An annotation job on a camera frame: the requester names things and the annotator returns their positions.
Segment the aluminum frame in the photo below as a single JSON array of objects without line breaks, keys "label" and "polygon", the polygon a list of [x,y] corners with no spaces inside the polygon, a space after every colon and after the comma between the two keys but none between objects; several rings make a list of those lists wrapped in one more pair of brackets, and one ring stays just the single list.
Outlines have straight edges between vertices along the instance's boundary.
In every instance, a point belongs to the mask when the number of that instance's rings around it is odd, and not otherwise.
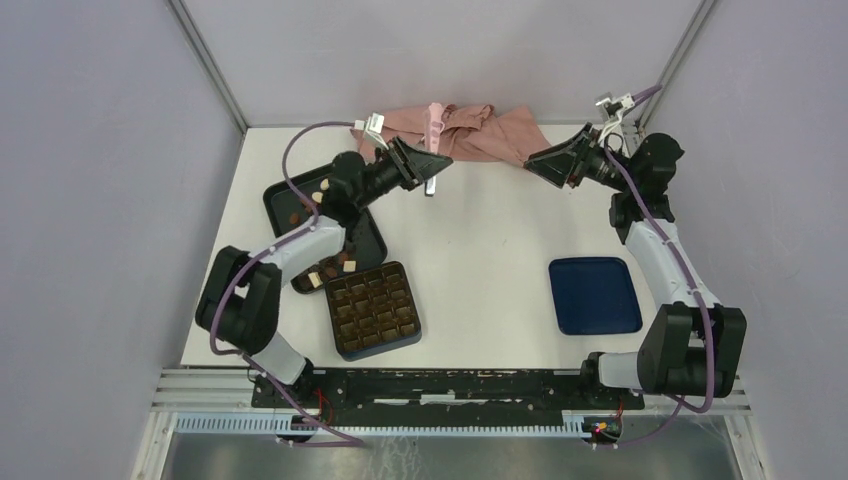
[{"label": "aluminum frame", "polygon": [[[250,406],[254,385],[251,372],[244,368],[180,368],[163,370],[153,398],[142,444],[132,470],[133,480],[160,480],[175,433],[228,434],[309,434],[293,430],[289,420],[297,412],[290,408],[256,409]],[[662,416],[671,414],[675,402],[666,397],[646,396],[644,410],[626,410],[625,417]],[[307,409],[316,414],[317,409]],[[574,425],[584,417],[614,415],[612,410],[563,411],[561,430],[523,427],[518,429],[400,429],[351,427],[350,433],[362,436],[523,436],[572,437],[580,435]],[[683,410],[681,415],[695,415]],[[748,397],[737,376],[733,391],[726,398],[715,399],[706,415],[724,417],[731,437],[731,447],[744,480],[766,480],[769,476],[757,450],[756,428]],[[214,421],[201,425],[203,420]]]}]

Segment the pink cloth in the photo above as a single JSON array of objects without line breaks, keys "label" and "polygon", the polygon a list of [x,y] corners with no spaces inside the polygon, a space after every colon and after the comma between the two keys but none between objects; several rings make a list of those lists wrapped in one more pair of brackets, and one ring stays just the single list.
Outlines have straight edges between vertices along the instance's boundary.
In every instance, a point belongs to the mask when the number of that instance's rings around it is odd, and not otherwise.
[{"label": "pink cloth", "polygon": [[[407,107],[383,113],[382,136],[386,141],[401,137],[410,145],[424,138],[426,106]],[[494,162],[503,160],[523,166],[527,157],[551,146],[542,135],[533,114],[525,106],[499,117],[491,105],[459,108],[448,105],[442,115],[445,128],[439,141],[439,153],[454,160]],[[374,147],[363,140],[362,132],[352,130],[359,153],[372,158]]]}]

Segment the white table surface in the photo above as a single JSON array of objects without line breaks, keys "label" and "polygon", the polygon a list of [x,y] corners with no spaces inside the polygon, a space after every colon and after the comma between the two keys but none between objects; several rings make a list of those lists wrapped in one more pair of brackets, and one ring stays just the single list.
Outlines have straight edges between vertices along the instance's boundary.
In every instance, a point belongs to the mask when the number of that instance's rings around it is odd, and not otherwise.
[{"label": "white table surface", "polygon": [[[542,131],[553,144],[579,128]],[[256,250],[273,240],[262,194],[283,180],[280,159],[298,130],[248,131],[212,258],[227,245]],[[319,167],[353,147],[346,129],[312,131],[292,149],[289,172]],[[505,163],[455,162],[439,174],[435,197],[425,198],[423,188],[398,188],[370,207],[388,246],[387,260],[403,263],[410,277],[423,330],[417,344],[346,362],[333,343],[324,292],[301,295],[290,285],[282,291],[278,330],[323,367],[579,368],[593,351],[634,351],[656,310],[642,271],[609,225],[612,193],[590,180],[576,190],[559,190]],[[624,259],[642,311],[640,332],[559,331],[548,264],[579,256]],[[208,333],[191,321],[183,365],[244,365],[234,356],[213,355]]]}]

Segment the red wire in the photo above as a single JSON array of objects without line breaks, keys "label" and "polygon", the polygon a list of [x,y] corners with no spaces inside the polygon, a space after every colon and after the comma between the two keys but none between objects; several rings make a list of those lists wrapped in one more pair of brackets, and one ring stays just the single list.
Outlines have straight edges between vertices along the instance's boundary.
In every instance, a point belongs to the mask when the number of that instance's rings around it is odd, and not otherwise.
[{"label": "red wire", "polygon": [[333,404],[330,403],[330,399],[325,397],[324,394],[321,393],[321,389],[316,389],[315,393],[318,394],[318,418],[324,414],[324,403],[327,404],[327,407],[330,409],[329,416],[327,417],[327,425],[329,425],[333,421]]}]

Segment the purple cable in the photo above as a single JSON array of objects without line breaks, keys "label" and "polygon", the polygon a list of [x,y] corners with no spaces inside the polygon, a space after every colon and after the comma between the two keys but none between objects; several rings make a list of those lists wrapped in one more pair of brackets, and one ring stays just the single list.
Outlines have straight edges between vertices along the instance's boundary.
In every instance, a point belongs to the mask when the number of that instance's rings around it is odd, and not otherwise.
[{"label": "purple cable", "polygon": [[[633,96],[636,101],[636,106],[639,106],[643,102],[647,101],[651,96],[662,89],[661,85],[654,85],[651,88],[643,90],[642,92],[637,93]],[[707,305],[704,302],[704,297],[701,296],[701,292],[698,291],[698,284],[695,281],[695,277],[692,272],[689,270],[689,266],[686,264],[686,261],[683,259],[683,255],[680,253],[680,250],[677,249],[677,246],[671,242],[671,238],[665,232],[665,230],[660,227],[657,221],[651,216],[651,212],[648,210],[648,206],[645,205],[645,200],[642,198],[642,195],[639,193],[639,190],[636,188],[636,183],[633,181],[633,177],[627,172],[627,169],[624,168],[618,160],[613,157],[612,152],[609,148],[609,137],[604,139],[604,154],[609,160],[610,163],[621,173],[621,176],[624,178],[624,181],[627,183],[627,186],[630,187],[630,191],[633,192],[633,198],[636,199],[636,203],[639,205],[639,210],[642,211],[642,215],[645,219],[648,220],[648,223],[651,225],[651,228],[659,235],[659,237],[663,240],[663,243],[668,246],[669,250],[671,250],[672,255],[674,255],[674,259],[677,262],[678,267],[680,267],[680,271],[683,272],[683,276],[686,278],[687,286],[692,289],[692,296],[695,298],[695,302],[698,304],[698,309],[701,312],[701,319],[704,323],[704,348],[707,351],[707,392],[704,396],[704,404],[700,407],[696,407],[689,402],[687,402],[684,397],[676,397],[674,395],[667,395],[667,397],[677,402],[677,406],[674,411],[671,412],[671,415],[666,418],[666,420],[653,432],[639,438],[635,438],[633,440],[628,440],[625,442],[617,443],[617,447],[626,447],[637,445],[646,440],[654,438],[659,435],[663,431],[665,431],[671,423],[677,418],[677,415],[680,414],[680,410],[683,407],[695,412],[695,413],[705,413],[707,412],[713,404],[713,396],[715,395],[715,352],[713,350],[713,332],[710,322],[710,315],[707,311]],[[612,445],[604,445],[605,448],[616,448]]]},{"label": "purple cable", "polygon": [[655,93],[662,90],[662,85],[654,85],[653,87],[648,87],[645,90],[633,95],[633,101],[636,103],[633,105],[633,108],[638,107],[644,102],[647,102],[649,98],[653,97]]},{"label": "purple cable", "polygon": [[604,153],[606,154],[607,160],[615,166],[616,170],[621,173],[624,181],[627,182],[627,186],[630,187],[630,191],[633,192],[633,198],[636,199],[636,203],[639,204],[639,210],[642,211],[642,215],[645,217],[645,220],[648,221],[651,228],[657,232],[657,235],[659,235],[663,243],[669,250],[671,250],[671,254],[677,261],[678,267],[680,267],[680,271],[683,272],[683,276],[686,278],[686,285],[688,285],[692,290],[692,296],[695,297],[695,302],[698,304],[698,309],[701,311],[701,319],[704,322],[704,348],[707,350],[707,393],[704,396],[704,404],[700,407],[695,407],[684,399],[674,395],[668,395],[668,397],[695,413],[705,413],[713,404],[713,390],[715,387],[715,352],[713,351],[713,331],[712,328],[710,328],[710,314],[707,311],[707,304],[704,302],[704,297],[701,296],[701,292],[698,291],[698,283],[695,281],[695,276],[692,274],[692,271],[689,270],[689,266],[683,259],[683,255],[680,253],[680,250],[677,249],[677,246],[671,241],[668,234],[665,233],[665,230],[663,230],[657,221],[654,220],[654,217],[651,216],[648,206],[645,205],[645,200],[643,200],[642,195],[639,194],[639,190],[636,188],[636,183],[633,182],[633,178],[627,172],[627,169],[625,169],[610,152],[609,137],[604,139]]},{"label": "purple cable", "polygon": [[329,425],[327,425],[327,424],[321,422],[320,420],[309,415],[306,412],[306,410],[304,410],[303,407],[298,405],[298,403],[291,397],[291,395],[289,395],[289,393],[286,391],[285,387],[283,387],[283,385],[280,383],[280,381],[277,380],[276,378],[274,378],[273,375],[268,373],[264,368],[262,368],[261,365],[259,365],[258,363],[256,363],[256,361],[254,361],[252,358],[250,358],[249,355],[245,354],[244,352],[242,352],[241,350],[238,350],[238,349],[221,350],[221,349],[218,348],[218,345],[217,345],[218,327],[221,323],[221,316],[224,313],[224,306],[230,300],[230,297],[233,295],[233,292],[235,292],[236,286],[239,284],[239,282],[241,282],[241,279],[245,276],[245,274],[247,274],[247,272],[254,265],[256,265],[260,260],[262,260],[263,258],[270,255],[276,249],[283,247],[284,245],[291,242],[292,240],[295,240],[297,238],[302,237],[304,234],[306,234],[306,232],[309,231],[309,229],[311,227],[313,227],[318,222],[318,206],[315,204],[315,202],[312,201],[311,198],[307,197],[302,191],[300,191],[299,188],[297,188],[297,186],[295,186],[294,183],[292,183],[291,178],[289,177],[289,173],[288,173],[286,166],[287,166],[287,163],[288,163],[289,152],[291,151],[291,148],[294,145],[294,142],[296,142],[300,137],[302,137],[307,132],[315,130],[316,128],[320,128],[320,127],[353,127],[353,123],[351,123],[351,122],[321,122],[321,123],[316,123],[314,125],[310,125],[310,126],[304,128],[303,130],[299,131],[297,133],[297,135],[292,137],[291,141],[289,141],[289,144],[286,146],[286,149],[283,152],[283,161],[282,161],[283,177],[285,178],[286,183],[288,184],[289,188],[291,188],[291,190],[295,193],[295,195],[297,195],[301,200],[303,200],[303,202],[306,203],[309,206],[309,208],[312,210],[312,217],[310,218],[309,223],[304,224],[300,228],[298,228],[297,230],[294,230],[293,232],[289,233],[288,235],[283,236],[282,238],[280,238],[277,242],[273,243],[268,248],[262,250],[261,252],[257,253],[256,255],[254,255],[250,260],[247,261],[247,263],[243,267],[241,267],[241,269],[239,269],[238,272],[236,272],[236,275],[233,277],[232,281],[230,281],[230,284],[227,285],[227,289],[224,290],[224,294],[221,296],[221,301],[218,303],[218,308],[215,309],[215,315],[212,318],[212,325],[209,328],[209,347],[212,349],[212,352],[215,353],[216,355],[241,355],[241,357],[244,359],[244,361],[246,361],[248,363],[248,365],[250,365],[255,370],[257,370],[261,375],[264,375],[265,378],[267,378],[268,381],[271,382],[271,385],[273,385],[274,388],[277,389],[277,391],[280,393],[280,395],[283,396],[283,398],[286,399],[286,401],[289,403],[289,405],[291,405],[292,408],[297,410],[298,413],[303,415],[303,418],[305,419],[305,421],[307,423],[311,423],[311,424],[315,425],[316,427],[321,428],[323,430],[326,430],[327,432],[332,433],[333,435],[336,435],[337,437],[345,440],[343,442],[324,442],[324,443],[293,443],[293,442],[291,442],[290,445],[297,446],[297,447],[361,447],[361,446],[365,445],[365,442],[363,442],[361,439],[356,438],[356,437],[352,437],[352,436],[344,434],[342,432],[339,432],[338,430],[331,428]]}]

